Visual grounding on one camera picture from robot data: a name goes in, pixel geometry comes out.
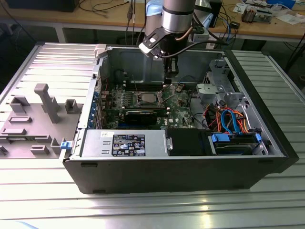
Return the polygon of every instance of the workbench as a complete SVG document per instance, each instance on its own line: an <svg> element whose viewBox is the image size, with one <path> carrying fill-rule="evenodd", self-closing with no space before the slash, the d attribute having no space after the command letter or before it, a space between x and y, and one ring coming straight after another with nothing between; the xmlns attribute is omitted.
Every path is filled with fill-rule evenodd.
<svg viewBox="0 0 305 229"><path fill-rule="evenodd" d="M72 97L84 104L96 64L94 47L36 45L0 95L0 121L11 111L14 95L41 103L33 91L40 82L59 103ZM304 228L305 96L274 69L278 66L270 56L233 53L300 157L285 172L269 174L251 189L85 195L59 159L0 159L0 219L40 229Z"/></svg>
<svg viewBox="0 0 305 229"><path fill-rule="evenodd" d="M304 24L290 25L277 18L273 18L270 24L265 23L243 23L241 14L231 12L234 4L239 0L224 0L224 7L227 14L235 22L240 23L237 38L263 41L281 41L281 42L298 42L305 31ZM100 0L92 0L93 4L101 3ZM110 4L102 5L104 8L124 3L123 0L114 0ZM87 0L82 4L85 9L91 10L90 1ZM7 9L12 16L23 25L48 26L54 27L59 42L66 42L63 28L79 28L91 30L115 30L125 31L127 25L127 10L129 4L115 7L101 16L93 12L87 12L80 8L76 8L73 13L47 11L47 10L23 10L23 9ZM295 5L294 10L305 10L304 6ZM14 21L0 8L0 19L3 24L14 23ZM140 31L144 22L144 4L136 4L135 31ZM215 28L210 28L211 32L220 36L226 31L221 20L217 21Z"/></svg>

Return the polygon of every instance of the motherboard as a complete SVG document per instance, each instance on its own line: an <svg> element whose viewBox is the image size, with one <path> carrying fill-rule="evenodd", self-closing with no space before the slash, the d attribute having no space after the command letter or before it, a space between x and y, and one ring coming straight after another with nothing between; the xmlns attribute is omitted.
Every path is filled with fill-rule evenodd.
<svg viewBox="0 0 305 229"><path fill-rule="evenodd" d="M103 129L195 128L184 85L120 84L101 92Z"/></svg>

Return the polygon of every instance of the warning label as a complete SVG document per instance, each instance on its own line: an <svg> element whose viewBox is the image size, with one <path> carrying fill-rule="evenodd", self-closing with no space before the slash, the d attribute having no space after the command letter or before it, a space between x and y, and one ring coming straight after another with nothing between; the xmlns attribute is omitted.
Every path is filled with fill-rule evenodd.
<svg viewBox="0 0 305 229"><path fill-rule="evenodd" d="M145 156L145 135L113 135L112 156Z"/></svg>

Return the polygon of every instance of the green circuit board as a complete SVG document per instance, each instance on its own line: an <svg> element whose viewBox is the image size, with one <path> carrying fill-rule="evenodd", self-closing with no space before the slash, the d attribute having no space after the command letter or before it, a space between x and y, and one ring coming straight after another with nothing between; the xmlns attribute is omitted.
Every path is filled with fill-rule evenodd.
<svg viewBox="0 0 305 229"><path fill-rule="evenodd" d="M126 125L124 115L128 111L150 111L157 113L155 125L146 126L145 129L167 129L167 128L195 128L188 108L190 91L181 90L177 92L176 86L172 85L162 91L160 96L162 103L152 103L154 95L158 92L126 91L123 85L116 85L110 90L106 112L106 128L108 129L138 129L138 126ZM152 99L150 102L139 98Z"/></svg>

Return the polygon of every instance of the wooden desk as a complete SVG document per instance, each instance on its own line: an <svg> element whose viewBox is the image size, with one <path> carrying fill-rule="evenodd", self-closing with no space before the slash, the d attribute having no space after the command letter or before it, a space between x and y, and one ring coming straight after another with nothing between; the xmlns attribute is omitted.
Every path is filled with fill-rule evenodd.
<svg viewBox="0 0 305 229"><path fill-rule="evenodd" d="M92 0L93 4L101 3L101 0ZM237 38L254 39L254 40L271 40L271 41L298 41L305 32L304 24L290 25L277 18L273 18L270 24L265 23L243 23L241 21L241 14L232 12L234 5L239 0L224 0L224 7L228 15L233 21L240 23L240 29ZM114 0L110 4L99 6L99 9L108 8L117 4L123 3L123 0ZM82 4L83 8L91 10L90 0ZM105 13L106 17L87 12L80 8L76 8L73 13L64 13L47 10L23 10L23 9L7 9L12 16L22 24L37 25L37 26L51 26L54 27L59 42L66 42L63 28L81 28L81 29L97 29L97 30L117 30L124 31L127 24L127 10L129 4L118 6L110 9ZM295 6L294 10L305 10L305 7ZM6 14L2 7L0 7L0 19L2 23L13 23L13 20ZM139 31L144 22L144 5L143 3L136 4L136 21L135 31ZM210 29L212 32L220 35L225 32L225 27L222 22L218 20L216 27Z"/></svg>

